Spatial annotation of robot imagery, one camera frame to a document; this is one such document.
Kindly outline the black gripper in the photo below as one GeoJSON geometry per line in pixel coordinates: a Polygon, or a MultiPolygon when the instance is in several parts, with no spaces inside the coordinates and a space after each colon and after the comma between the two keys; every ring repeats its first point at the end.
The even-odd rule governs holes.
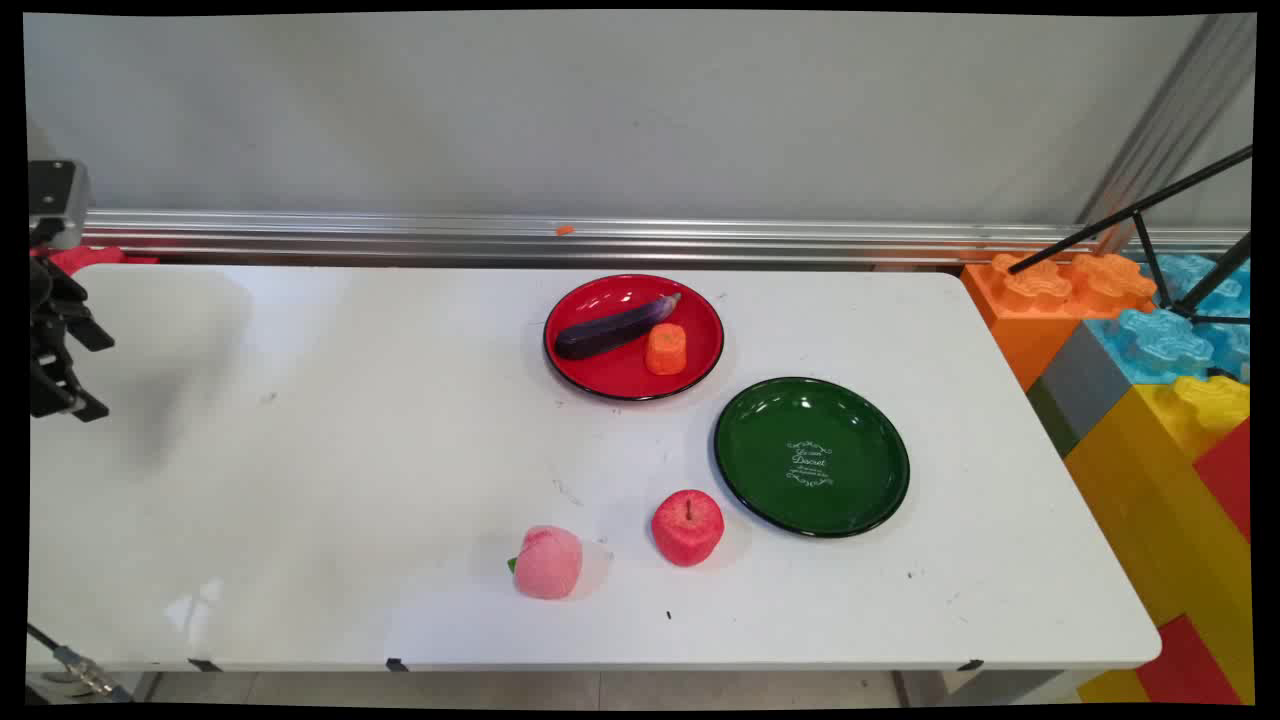
{"type": "Polygon", "coordinates": [[[90,352],[115,346],[87,306],[87,290],[54,263],[29,259],[29,414],[70,415],[88,423],[109,409],[81,384],[68,351],[58,346],[52,319],[90,352]]]}

